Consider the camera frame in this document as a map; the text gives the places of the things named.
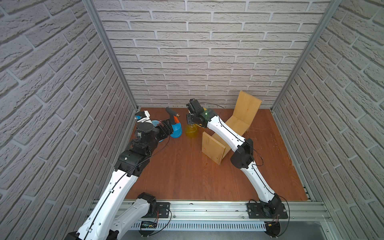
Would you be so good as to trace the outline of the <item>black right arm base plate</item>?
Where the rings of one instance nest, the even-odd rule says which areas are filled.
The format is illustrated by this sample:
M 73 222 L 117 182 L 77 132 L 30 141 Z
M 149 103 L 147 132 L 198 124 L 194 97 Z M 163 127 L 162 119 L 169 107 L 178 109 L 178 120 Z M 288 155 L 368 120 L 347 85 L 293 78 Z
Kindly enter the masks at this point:
M 288 211 L 285 205 L 281 203 L 275 209 L 259 202 L 249 202 L 246 204 L 247 213 L 250 219 L 261 219 L 261 220 L 273 220 L 273 219 L 288 219 Z

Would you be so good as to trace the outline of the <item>yellow transparent spray bottle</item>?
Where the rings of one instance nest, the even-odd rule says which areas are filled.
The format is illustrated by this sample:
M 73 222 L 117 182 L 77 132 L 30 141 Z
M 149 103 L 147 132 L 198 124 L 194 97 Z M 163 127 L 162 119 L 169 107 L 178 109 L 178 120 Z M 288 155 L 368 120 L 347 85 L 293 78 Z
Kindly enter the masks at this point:
M 185 134 L 190 139 L 196 138 L 198 135 L 198 126 L 196 124 L 187 125 Z

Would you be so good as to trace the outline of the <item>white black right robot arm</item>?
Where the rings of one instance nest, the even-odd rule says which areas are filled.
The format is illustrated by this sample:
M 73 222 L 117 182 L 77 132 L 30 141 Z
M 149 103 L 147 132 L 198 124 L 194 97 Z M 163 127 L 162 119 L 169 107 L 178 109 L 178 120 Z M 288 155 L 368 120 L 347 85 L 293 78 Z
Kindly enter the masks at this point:
M 253 141 L 237 134 L 212 109 L 205 110 L 198 100 L 190 99 L 187 108 L 190 112 L 187 115 L 188 121 L 214 131 L 229 145 L 234 152 L 231 163 L 240 169 L 251 182 L 265 215 L 267 217 L 275 215 L 281 207 L 282 201 L 280 196 L 268 185 L 255 163 Z

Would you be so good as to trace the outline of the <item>blue pressure sprayer black handle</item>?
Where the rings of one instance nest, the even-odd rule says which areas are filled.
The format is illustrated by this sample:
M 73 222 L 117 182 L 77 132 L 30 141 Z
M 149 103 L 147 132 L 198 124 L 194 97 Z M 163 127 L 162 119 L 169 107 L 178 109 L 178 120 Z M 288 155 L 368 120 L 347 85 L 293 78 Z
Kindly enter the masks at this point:
M 180 114 L 169 107 L 166 107 L 166 112 L 170 116 L 169 122 L 171 124 L 172 129 L 173 129 L 173 133 L 171 134 L 171 137 L 174 139 L 177 139 L 182 135 L 182 126 L 181 126 L 181 123 L 178 119 L 178 117 L 180 117 Z

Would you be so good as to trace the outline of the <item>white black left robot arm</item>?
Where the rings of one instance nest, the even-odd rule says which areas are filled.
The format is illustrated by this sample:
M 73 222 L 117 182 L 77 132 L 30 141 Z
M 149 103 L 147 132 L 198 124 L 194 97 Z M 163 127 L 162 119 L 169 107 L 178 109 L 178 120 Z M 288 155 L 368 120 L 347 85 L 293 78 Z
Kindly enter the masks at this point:
M 119 240 L 139 219 L 158 217 L 156 197 L 148 193 L 141 193 L 121 215 L 117 213 L 150 158 L 155 155 L 158 143 L 173 132 L 169 119 L 159 121 L 157 125 L 149 118 L 138 121 L 136 138 L 119 155 L 101 199 L 83 225 L 67 234 L 67 240 Z

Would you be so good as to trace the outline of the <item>light blue pink spray bottle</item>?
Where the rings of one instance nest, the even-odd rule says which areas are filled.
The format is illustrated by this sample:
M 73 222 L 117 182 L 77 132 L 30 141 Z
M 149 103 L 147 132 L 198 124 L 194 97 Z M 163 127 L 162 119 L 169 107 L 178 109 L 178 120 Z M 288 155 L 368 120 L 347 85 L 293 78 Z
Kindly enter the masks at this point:
M 157 138 L 158 142 L 160 143 L 164 140 L 164 138 L 163 138 L 163 135 L 164 135 L 163 126 L 160 123 L 160 121 L 158 121 L 158 120 L 152 120 L 152 124 L 155 127 L 156 138 Z

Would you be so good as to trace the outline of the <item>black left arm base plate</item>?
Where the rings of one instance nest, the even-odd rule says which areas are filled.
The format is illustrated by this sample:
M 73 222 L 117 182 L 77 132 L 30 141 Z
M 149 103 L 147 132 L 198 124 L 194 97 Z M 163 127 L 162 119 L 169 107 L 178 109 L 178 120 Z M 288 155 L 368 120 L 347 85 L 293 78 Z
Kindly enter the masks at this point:
M 170 216 L 170 202 L 157 202 L 155 206 L 150 206 L 149 212 L 144 219 L 167 219 Z

